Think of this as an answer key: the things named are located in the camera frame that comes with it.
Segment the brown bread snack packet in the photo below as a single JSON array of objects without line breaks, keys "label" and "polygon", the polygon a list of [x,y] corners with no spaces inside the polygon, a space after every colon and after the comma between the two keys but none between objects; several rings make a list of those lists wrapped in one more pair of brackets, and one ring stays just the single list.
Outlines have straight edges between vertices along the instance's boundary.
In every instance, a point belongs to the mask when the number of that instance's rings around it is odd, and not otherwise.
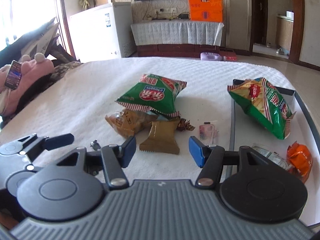
[{"label": "brown bread snack packet", "polygon": [[145,128],[150,128],[158,115],[133,111],[127,108],[111,115],[106,115],[105,120],[122,137],[134,136]]}]

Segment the smartphone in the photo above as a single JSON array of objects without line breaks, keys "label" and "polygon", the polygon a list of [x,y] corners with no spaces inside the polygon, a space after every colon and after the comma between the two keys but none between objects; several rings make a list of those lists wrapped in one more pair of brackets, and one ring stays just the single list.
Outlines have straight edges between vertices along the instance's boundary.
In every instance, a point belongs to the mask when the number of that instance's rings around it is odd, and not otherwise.
[{"label": "smartphone", "polygon": [[12,61],[8,70],[4,86],[10,90],[16,90],[22,77],[21,64],[15,60]]}]

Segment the orange snack packet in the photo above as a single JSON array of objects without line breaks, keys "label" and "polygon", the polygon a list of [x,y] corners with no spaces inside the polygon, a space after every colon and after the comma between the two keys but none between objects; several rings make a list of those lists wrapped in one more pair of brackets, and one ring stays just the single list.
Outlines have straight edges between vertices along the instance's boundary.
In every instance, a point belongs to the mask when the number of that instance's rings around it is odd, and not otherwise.
[{"label": "orange snack packet", "polygon": [[313,166],[313,157],[309,149],[298,142],[294,142],[287,149],[286,159],[293,166],[291,173],[306,183]]}]

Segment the purple detergent bottle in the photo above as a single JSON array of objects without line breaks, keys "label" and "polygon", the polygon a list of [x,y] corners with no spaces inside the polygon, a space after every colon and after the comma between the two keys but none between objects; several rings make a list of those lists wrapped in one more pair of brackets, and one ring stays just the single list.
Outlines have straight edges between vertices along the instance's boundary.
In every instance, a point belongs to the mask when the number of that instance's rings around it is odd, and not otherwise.
[{"label": "purple detergent bottle", "polygon": [[225,57],[218,53],[202,52],[200,59],[201,61],[224,61]]}]

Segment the clear white printed snack packet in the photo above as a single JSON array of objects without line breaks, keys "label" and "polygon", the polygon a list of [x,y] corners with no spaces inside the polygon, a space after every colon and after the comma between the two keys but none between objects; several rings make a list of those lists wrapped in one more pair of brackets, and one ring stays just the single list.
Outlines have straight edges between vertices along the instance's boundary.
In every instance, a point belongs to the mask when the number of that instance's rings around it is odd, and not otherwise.
[{"label": "clear white printed snack packet", "polygon": [[266,146],[253,144],[252,148],[258,153],[260,153],[261,155],[263,155],[264,157],[266,157],[267,159],[269,159],[270,161],[272,161],[273,163],[285,169],[286,171],[288,172],[293,171],[293,166],[285,158],[281,157],[276,152],[270,151],[269,149],[267,149]]}]

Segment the dark grey tray box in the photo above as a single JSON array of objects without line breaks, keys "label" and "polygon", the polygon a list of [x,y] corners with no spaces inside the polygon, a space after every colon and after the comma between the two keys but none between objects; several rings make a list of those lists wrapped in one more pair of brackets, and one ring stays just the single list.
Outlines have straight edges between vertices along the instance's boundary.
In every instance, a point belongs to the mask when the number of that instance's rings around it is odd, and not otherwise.
[{"label": "dark grey tray box", "polygon": [[271,152],[286,157],[288,146],[294,142],[305,145],[312,154],[313,166],[305,186],[308,200],[300,220],[308,225],[319,224],[319,129],[309,109],[297,91],[278,87],[283,98],[295,113],[291,120],[291,134],[287,139],[277,139],[258,122],[247,116],[241,107],[231,100],[231,138],[229,149],[238,150],[240,146],[260,145]]}]

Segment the small green shrimp chips bag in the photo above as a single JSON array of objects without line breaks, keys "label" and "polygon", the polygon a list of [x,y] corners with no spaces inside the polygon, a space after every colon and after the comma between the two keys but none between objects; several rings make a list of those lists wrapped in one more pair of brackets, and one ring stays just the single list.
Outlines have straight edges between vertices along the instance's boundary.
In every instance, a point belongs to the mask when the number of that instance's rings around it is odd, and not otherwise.
[{"label": "small green shrimp chips bag", "polygon": [[153,112],[167,118],[176,118],[180,113],[175,108],[175,100],[186,86],[186,81],[144,74],[137,84],[117,98],[116,103],[132,111]]}]

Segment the dark red TV cabinet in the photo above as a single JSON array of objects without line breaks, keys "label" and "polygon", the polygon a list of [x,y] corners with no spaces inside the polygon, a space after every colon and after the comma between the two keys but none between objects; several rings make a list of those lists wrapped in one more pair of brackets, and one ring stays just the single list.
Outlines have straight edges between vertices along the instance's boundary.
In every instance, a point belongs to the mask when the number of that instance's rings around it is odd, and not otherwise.
[{"label": "dark red TV cabinet", "polygon": [[137,46],[139,57],[189,57],[200,58],[202,52],[218,53],[219,46],[196,44],[153,44]]}]

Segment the large shrimp chips bag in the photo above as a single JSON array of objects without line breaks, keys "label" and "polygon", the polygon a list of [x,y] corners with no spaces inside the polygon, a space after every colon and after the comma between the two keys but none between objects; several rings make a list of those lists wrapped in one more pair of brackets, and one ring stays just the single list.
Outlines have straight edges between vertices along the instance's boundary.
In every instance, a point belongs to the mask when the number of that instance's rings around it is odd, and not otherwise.
[{"label": "large shrimp chips bag", "polygon": [[291,133],[295,113],[280,91],[266,78],[247,79],[239,85],[230,85],[227,91],[245,114],[280,140]]}]

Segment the white lace cabinet cloth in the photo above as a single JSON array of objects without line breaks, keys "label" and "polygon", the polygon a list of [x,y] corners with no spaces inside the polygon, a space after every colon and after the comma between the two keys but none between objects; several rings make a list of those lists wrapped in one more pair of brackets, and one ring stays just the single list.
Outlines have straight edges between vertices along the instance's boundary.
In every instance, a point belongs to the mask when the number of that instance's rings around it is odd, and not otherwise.
[{"label": "white lace cabinet cloth", "polygon": [[191,20],[154,20],[131,25],[137,46],[193,44],[220,46],[224,24]]}]

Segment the dark red candy wrapper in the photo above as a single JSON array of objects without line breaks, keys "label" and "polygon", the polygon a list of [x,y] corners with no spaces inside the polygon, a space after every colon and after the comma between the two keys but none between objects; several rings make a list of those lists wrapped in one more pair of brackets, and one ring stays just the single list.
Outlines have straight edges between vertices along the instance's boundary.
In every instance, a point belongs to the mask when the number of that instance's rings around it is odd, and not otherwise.
[{"label": "dark red candy wrapper", "polygon": [[191,125],[189,120],[181,118],[176,129],[180,132],[193,131],[195,129],[195,126]]}]

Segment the orange gift box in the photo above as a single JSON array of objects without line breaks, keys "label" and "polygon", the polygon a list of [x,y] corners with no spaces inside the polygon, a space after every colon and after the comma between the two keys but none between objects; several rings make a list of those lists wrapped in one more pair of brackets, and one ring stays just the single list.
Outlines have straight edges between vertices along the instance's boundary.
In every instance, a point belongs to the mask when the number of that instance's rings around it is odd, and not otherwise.
[{"label": "orange gift box", "polygon": [[223,0],[188,0],[192,21],[223,22]]}]

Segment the white chest freezer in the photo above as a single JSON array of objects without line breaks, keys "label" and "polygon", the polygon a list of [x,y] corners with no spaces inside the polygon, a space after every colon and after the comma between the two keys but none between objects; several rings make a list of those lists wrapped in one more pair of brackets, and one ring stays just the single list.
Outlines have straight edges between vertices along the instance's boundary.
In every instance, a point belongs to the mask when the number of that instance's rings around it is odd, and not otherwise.
[{"label": "white chest freezer", "polygon": [[129,57],[136,52],[131,3],[107,3],[68,19],[75,56],[80,62]]}]

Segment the olive brown snack packet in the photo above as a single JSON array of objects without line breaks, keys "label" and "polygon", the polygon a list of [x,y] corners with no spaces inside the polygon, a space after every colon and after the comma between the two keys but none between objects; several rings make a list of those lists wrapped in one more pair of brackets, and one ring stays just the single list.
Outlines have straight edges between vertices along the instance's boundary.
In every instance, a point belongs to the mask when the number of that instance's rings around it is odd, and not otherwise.
[{"label": "olive brown snack packet", "polygon": [[141,151],[179,154],[175,131],[180,120],[153,121],[148,138],[139,145]]}]

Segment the pink small candy packet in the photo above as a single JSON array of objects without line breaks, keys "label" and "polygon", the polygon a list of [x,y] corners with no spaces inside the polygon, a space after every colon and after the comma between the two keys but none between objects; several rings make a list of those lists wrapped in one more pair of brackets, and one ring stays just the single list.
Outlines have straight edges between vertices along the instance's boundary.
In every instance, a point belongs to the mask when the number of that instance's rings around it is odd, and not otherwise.
[{"label": "pink small candy packet", "polygon": [[204,122],[199,126],[200,141],[205,145],[217,144],[218,134],[217,121]]}]

